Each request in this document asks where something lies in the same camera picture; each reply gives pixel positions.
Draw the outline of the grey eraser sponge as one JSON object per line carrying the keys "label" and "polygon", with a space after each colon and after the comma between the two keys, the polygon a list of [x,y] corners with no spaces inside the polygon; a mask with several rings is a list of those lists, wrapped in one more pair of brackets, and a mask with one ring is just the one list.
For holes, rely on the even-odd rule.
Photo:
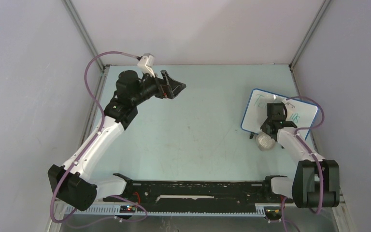
{"label": "grey eraser sponge", "polygon": [[276,141],[268,134],[261,132],[256,136],[256,144],[261,151],[268,151],[274,148]]}

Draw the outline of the blue framed small whiteboard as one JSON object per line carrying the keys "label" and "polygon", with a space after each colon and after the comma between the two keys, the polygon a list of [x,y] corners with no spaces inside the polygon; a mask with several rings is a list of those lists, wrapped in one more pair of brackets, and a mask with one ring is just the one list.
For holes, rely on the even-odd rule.
{"label": "blue framed small whiteboard", "polygon": [[261,132],[260,126],[267,118],[268,103],[282,103],[282,99],[289,100],[295,106],[295,113],[288,121],[293,121],[297,127],[303,128],[299,134],[303,139],[309,133],[309,127],[314,125],[319,107],[310,101],[299,98],[291,99],[287,96],[255,88],[252,90],[248,104],[241,122],[241,129],[253,137]]}

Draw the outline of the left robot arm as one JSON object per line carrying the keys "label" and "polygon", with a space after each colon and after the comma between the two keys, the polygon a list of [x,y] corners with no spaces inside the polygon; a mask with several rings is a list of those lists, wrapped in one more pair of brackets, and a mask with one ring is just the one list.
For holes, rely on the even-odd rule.
{"label": "left robot arm", "polygon": [[161,78],[128,70],[119,74],[116,90],[102,110],[99,123],[78,151],[61,166],[52,165],[48,170],[49,182],[55,197],[76,210],[87,210],[96,199],[115,195],[121,201],[133,196],[133,187],[114,175],[108,180],[95,181],[93,171],[111,143],[128,128],[138,113],[138,105],[156,97],[174,99],[186,84],[172,79],[166,70]]}

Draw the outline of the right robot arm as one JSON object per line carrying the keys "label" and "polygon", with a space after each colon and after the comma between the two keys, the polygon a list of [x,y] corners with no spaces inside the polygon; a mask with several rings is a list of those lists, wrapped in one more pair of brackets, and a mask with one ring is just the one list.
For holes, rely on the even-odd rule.
{"label": "right robot arm", "polygon": [[293,200],[298,208],[312,208],[318,213],[324,207],[340,203],[339,165],[312,150],[300,134],[300,128],[287,119],[284,103],[268,103],[267,118],[261,125],[262,133],[281,145],[297,163],[294,178],[269,176],[269,184],[262,188],[262,197],[268,202],[280,196]]}

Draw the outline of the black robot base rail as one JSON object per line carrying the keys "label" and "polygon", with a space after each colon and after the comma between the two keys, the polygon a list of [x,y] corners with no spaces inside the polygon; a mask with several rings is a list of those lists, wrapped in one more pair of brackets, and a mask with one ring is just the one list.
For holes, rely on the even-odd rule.
{"label": "black robot base rail", "polygon": [[267,181],[130,181],[123,193],[149,213],[255,214],[258,206],[279,206],[283,197]]}

